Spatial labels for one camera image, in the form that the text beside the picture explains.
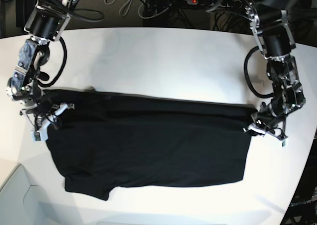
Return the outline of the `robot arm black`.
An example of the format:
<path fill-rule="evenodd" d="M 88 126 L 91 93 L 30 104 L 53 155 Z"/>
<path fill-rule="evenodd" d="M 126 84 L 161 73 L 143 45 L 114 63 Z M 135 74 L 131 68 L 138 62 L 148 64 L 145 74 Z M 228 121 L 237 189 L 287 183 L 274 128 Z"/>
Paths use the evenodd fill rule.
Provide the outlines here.
<path fill-rule="evenodd" d="M 35 8 L 25 23 L 24 30 L 30 35 L 20 48 L 18 62 L 9 78 L 6 93 L 12 101 L 21 103 L 20 113 L 34 116 L 31 131 L 34 141 L 47 141 L 48 127 L 58 128 L 58 116 L 74 108 L 72 103 L 54 104 L 45 94 L 44 88 L 52 86 L 61 76 L 67 60 L 67 48 L 62 32 L 72 17 L 85 22 L 100 22 L 100 18 L 88 18 L 77 13 L 79 0 L 36 0 Z M 49 76 L 41 66 L 50 57 L 49 44 L 59 41 L 63 49 L 62 65 L 56 77 L 47 83 Z"/>
<path fill-rule="evenodd" d="M 243 1 L 245 17 L 257 43 L 244 61 L 245 80 L 255 96 L 271 99 L 269 104 L 263 103 L 260 110 L 252 114 L 252 123 L 244 130 L 255 135 L 270 135 L 286 145 L 286 119 L 306 103 L 296 60 L 291 54 L 296 42 L 288 21 L 288 10 L 300 0 Z M 273 87 L 270 94 L 257 92 L 249 77 L 248 61 L 256 51 L 260 51 L 267 61 L 266 74 Z"/>

